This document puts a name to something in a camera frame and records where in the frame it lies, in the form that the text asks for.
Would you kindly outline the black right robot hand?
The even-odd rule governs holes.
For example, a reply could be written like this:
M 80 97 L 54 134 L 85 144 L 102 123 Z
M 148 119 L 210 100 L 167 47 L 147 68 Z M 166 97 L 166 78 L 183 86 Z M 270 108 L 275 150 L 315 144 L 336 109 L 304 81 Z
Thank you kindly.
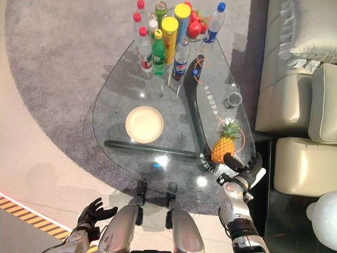
M 253 183 L 256 181 L 256 175 L 262 169 L 262 157 L 259 152 L 256 152 L 248 166 L 243 166 L 237 159 L 233 158 L 230 153 L 226 153 L 223 157 L 224 163 L 235 172 L 239 173 L 239 177 L 245 179 L 248 183 L 247 189 L 252 188 Z

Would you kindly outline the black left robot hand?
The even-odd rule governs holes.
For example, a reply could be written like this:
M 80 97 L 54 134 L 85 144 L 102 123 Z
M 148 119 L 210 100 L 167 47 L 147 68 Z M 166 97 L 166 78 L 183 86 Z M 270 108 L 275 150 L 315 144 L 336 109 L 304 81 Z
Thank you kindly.
M 116 215 L 118 207 L 104 209 L 102 205 L 102 198 L 99 197 L 85 207 L 78 217 L 76 227 L 84 227 L 87 224 L 93 228 L 98 221 L 106 220 Z

